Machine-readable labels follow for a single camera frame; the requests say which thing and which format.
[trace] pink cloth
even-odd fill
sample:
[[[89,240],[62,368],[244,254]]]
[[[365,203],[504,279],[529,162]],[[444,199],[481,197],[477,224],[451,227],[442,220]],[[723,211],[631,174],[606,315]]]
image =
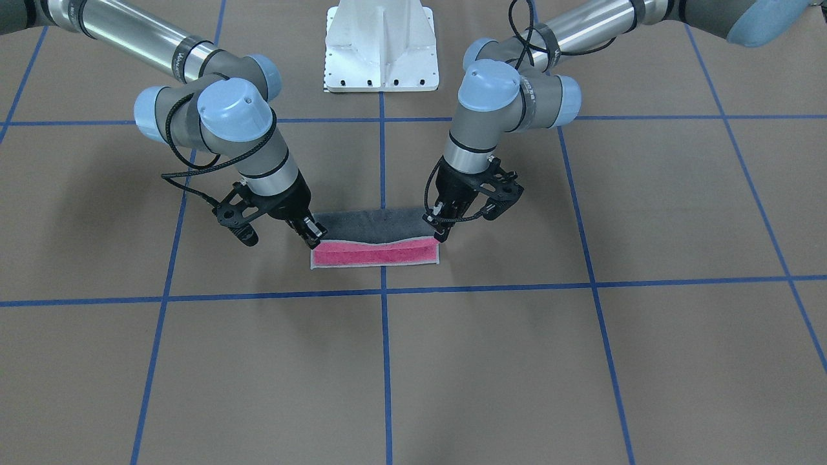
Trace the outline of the pink cloth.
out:
[[[414,237],[386,244],[322,241],[310,252],[310,269],[426,263],[439,263],[439,242],[433,237]]]

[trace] blue grid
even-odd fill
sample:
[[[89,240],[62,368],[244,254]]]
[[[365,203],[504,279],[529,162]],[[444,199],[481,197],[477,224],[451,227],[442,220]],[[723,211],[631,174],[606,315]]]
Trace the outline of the blue grid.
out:
[[[227,0],[222,0],[221,9],[218,14],[218,23],[216,26],[214,42],[217,44],[221,37],[222,24],[224,12],[226,10]],[[12,102],[5,121],[0,122],[0,143],[2,143],[6,136],[9,127],[38,127],[38,126],[129,126],[134,125],[132,120],[107,120],[107,121],[14,121],[14,112],[25,90],[26,83],[31,74],[32,68],[36,62],[37,56],[44,43],[46,35],[49,31],[48,27],[44,27],[43,31],[36,43],[35,49],[31,54],[31,58],[26,67],[26,71],[18,86],[17,93]],[[809,315],[806,312],[805,306],[799,296],[796,283],[807,281],[827,281],[827,275],[803,275],[794,276],[791,274],[786,263],[782,250],[778,244],[775,233],[770,224],[769,217],[763,207],[758,188],[754,184],[752,176],[749,173],[745,159],[740,150],[738,141],[734,135],[732,127],[729,124],[730,120],[801,120],[801,119],[827,119],[827,115],[728,115],[720,102],[719,95],[715,89],[715,85],[710,77],[709,71],[706,68],[703,56],[695,41],[691,29],[686,26],[686,33],[692,47],[696,53],[700,67],[707,79],[715,102],[719,109],[718,115],[594,115],[594,116],[580,116],[577,119],[582,121],[595,120],[720,120],[724,123],[729,134],[729,138],[733,144],[735,154],[739,159],[746,181],[752,191],[753,198],[758,206],[767,234],[772,240],[772,245],[776,250],[776,254],[784,276],[744,276],[733,278],[709,278],[709,279],[692,279],[692,280],[638,280],[638,281],[597,281],[595,278],[594,267],[590,258],[588,241],[586,238],[586,230],[582,222],[580,205],[577,200],[576,183],[571,172],[571,165],[569,163],[568,150],[566,148],[565,135],[562,129],[558,128],[558,138],[561,144],[563,161],[566,167],[566,177],[568,179],[569,188],[571,191],[571,198],[573,208],[576,214],[578,229],[581,236],[581,245],[583,248],[584,260],[586,262],[586,269],[588,271],[589,282],[576,283],[549,283],[539,285],[479,285],[479,286],[443,286],[443,287],[399,287],[389,288],[387,284],[387,270],[385,267],[380,268],[380,288],[379,289],[363,289],[363,290],[332,290],[332,291],[304,291],[304,292],[270,292],[270,293],[253,293],[253,294],[223,294],[223,295],[171,295],[171,283],[174,274],[175,260],[178,253],[178,245],[181,237],[181,231],[184,226],[184,212],[187,205],[187,197],[182,194],[178,221],[175,228],[174,239],[170,251],[170,260],[167,269],[167,276],[165,280],[164,291],[162,295],[157,296],[140,296],[140,297],[114,297],[114,298],[99,298],[99,299],[67,299],[67,300],[8,300],[0,301],[0,308],[20,308],[20,307],[38,307],[38,306],[55,306],[55,305],[97,305],[97,304],[136,304],[136,303],[160,303],[160,310],[158,320],[155,328],[155,337],[151,349],[150,364],[147,370],[146,384],[144,395],[141,401],[141,413],[138,419],[136,428],[135,442],[133,445],[131,464],[137,464],[140,449],[141,439],[143,435],[143,428],[146,422],[146,413],[149,408],[149,401],[151,397],[152,382],[155,374],[155,365],[157,362],[158,352],[160,350],[160,339],[163,333],[166,309],[169,302],[196,302],[196,301],[219,301],[219,300],[277,300],[277,299],[304,299],[317,297],[343,297],[351,295],[378,295],[381,298],[381,319],[382,319],[382,335],[383,335],[383,365],[385,376],[385,450],[386,462],[388,465],[393,463],[393,434],[392,434],[392,406],[391,406],[391,367],[390,367],[390,332],[388,319],[388,295],[414,295],[414,294],[436,294],[436,293],[474,293],[474,292],[505,292],[505,291],[534,291],[534,290],[567,290],[567,289],[590,289],[594,298],[595,310],[597,312],[598,321],[600,324],[600,331],[603,338],[606,360],[609,368],[609,375],[614,389],[615,400],[617,403],[619,421],[623,430],[624,441],[627,449],[628,459],[630,465],[635,464],[631,434],[626,422],[625,412],[623,407],[623,400],[620,394],[619,381],[616,370],[614,368],[614,358],[611,352],[611,345],[609,343],[609,330],[606,328],[605,320],[603,318],[603,309],[600,303],[600,289],[607,288],[630,288],[630,287],[651,287],[651,286],[683,286],[683,285],[726,285],[726,284],[748,284],[748,283],[767,283],[767,282],[786,282],[791,290],[791,293],[801,312],[801,317],[805,323],[810,338],[816,352],[821,360],[822,367],[827,372],[827,358],[820,345],[820,341],[815,333],[815,330],[810,321]],[[389,122],[450,122],[450,117],[386,117],[385,116],[385,96],[383,93],[379,94],[380,115],[379,117],[355,117],[355,118],[282,118],[280,123],[324,123],[324,122],[354,122],[354,123],[378,123],[380,125],[380,206],[386,206],[386,192],[385,192],[385,124]]]

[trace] light blue cap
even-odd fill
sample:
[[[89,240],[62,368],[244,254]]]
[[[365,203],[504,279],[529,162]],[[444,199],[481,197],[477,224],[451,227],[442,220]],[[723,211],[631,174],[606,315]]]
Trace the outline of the light blue cap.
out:
[[[281,92],[281,73],[279,73],[275,63],[266,56],[259,54],[248,56],[258,63],[261,72],[264,73],[264,79],[267,82],[267,101],[269,102]]]
[[[760,47],[776,39],[801,16],[812,0],[757,0],[732,26],[727,42]]]
[[[468,49],[466,50],[465,55],[462,57],[462,68],[467,70],[471,63],[476,61],[476,57],[479,56],[480,51],[482,48],[490,44],[491,42],[496,42],[494,39],[489,37],[483,37],[481,39],[477,39],[472,43]]]
[[[252,82],[240,78],[210,84],[198,97],[198,114],[204,127],[230,142],[254,141],[273,124],[270,105]]]
[[[566,126],[580,114],[583,105],[583,92],[580,85],[568,76],[557,76],[563,86],[563,98],[560,102],[560,112],[551,127]]]
[[[165,143],[158,129],[158,122],[155,120],[155,101],[163,89],[165,89],[163,86],[156,85],[139,93],[138,98],[135,99],[132,114],[135,116],[135,124],[144,136],[153,141]]]
[[[457,97],[475,112],[507,107],[519,93],[519,72],[502,61],[477,60],[468,67]]]

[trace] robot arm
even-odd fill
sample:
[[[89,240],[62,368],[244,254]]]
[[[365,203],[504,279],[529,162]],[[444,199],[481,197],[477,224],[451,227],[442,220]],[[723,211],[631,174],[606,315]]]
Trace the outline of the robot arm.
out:
[[[600,51],[641,25],[682,21],[747,47],[767,44],[786,31],[813,0],[591,0],[550,21],[532,24],[506,41],[484,38],[468,48],[443,157],[434,168],[439,193],[433,207],[425,189],[423,219],[434,237],[447,240],[456,223],[495,219],[523,192],[515,173],[494,157],[503,132],[556,127],[580,112],[574,79],[544,73],[573,56]],[[478,194],[488,197],[479,212],[464,217]]]
[[[237,57],[121,0],[0,0],[0,34],[35,26],[107,42],[183,84],[144,90],[135,104],[136,124],[174,151],[185,146],[216,155],[205,166],[188,163],[197,170],[166,175],[168,181],[235,165],[241,183],[222,202],[188,189],[205,198],[218,222],[242,242],[257,243],[250,221],[266,213],[286,221],[309,247],[319,244],[326,230],[308,209],[310,190],[267,103],[281,90],[270,60]],[[231,161],[216,165],[219,156]],[[248,209],[255,212],[243,216]]]

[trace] white plastic stand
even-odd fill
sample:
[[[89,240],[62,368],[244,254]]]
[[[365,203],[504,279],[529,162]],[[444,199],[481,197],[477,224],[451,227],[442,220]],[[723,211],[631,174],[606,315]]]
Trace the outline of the white plastic stand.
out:
[[[330,92],[411,92],[439,86],[433,11],[419,0],[341,0],[327,11]]]

